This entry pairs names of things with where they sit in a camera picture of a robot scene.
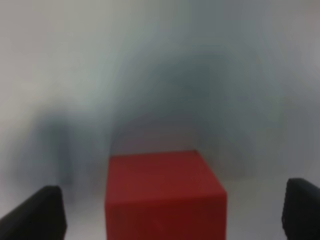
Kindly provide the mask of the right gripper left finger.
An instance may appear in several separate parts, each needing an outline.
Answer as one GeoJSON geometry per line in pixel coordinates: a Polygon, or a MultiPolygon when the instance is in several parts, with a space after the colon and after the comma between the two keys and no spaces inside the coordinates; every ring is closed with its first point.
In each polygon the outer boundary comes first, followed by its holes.
{"type": "Polygon", "coordinates": [[[59,186],[45,186],[0,219],[2,240],[63,240],[67,218],[59,186]]]}

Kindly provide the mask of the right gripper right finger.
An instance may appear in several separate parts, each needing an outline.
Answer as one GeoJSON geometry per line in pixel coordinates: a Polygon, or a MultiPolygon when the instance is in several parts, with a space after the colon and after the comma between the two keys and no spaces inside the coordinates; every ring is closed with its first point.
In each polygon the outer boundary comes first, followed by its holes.
{"type": "Polygon", "coordinates": [[[289,179],[281,221],[288,240],[319,240],[320,188],[303,178],[289,179]]]}

